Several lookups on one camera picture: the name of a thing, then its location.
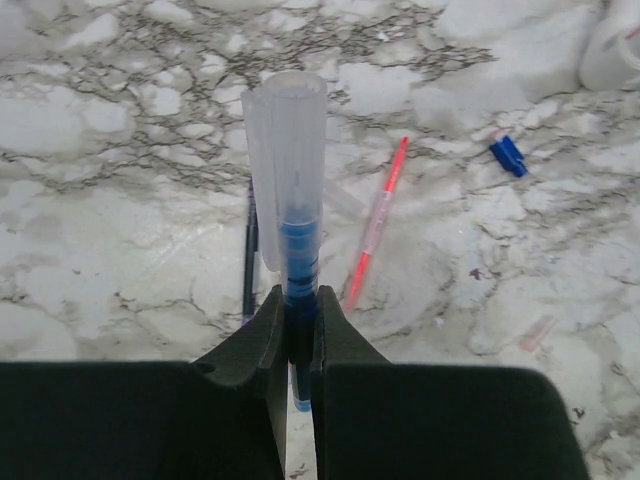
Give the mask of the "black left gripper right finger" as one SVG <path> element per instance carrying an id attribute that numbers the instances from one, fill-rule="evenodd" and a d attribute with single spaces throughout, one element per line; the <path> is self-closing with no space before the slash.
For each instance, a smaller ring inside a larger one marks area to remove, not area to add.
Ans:
<path id="1" fill-rule="evenodd" d="M 322 479 L 585 479 L 565 404 L 524 368 L 394 364 L 318 292 L 311 370 Z"/>

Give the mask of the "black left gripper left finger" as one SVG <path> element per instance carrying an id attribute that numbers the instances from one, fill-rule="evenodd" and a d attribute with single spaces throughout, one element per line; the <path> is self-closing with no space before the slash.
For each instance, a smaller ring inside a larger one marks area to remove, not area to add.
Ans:
<path id="1" fill-rule="evenodd" d="M 280 479 L 283 296 L 192 362 L 5 362 L 5 479 Z"/>

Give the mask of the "blue gel pen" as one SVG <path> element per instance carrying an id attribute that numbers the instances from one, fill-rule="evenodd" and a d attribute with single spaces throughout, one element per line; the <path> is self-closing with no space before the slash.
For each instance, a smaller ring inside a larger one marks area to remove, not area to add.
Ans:
<path id="1" fill-rule="evenodd" d="M 311 410 L 311 361 L 318 315 L 318 259 L 322 206 L 320 190 L 300 170 L 278 191 L 279 246 L 284 299 L 284 333 L 295 407 Z"/>

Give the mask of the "clear gel pen cap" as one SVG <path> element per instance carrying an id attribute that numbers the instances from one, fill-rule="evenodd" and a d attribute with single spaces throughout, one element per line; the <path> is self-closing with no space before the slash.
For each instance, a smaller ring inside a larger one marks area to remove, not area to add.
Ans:
<path id="1" fill-rule="evenodd" d="M 327 86 L 311 73 L 275 74 L 241 96 L 264 263 L 281 274 L 278 191 L 294 170 L 320 190 L 323 213 Z"/>

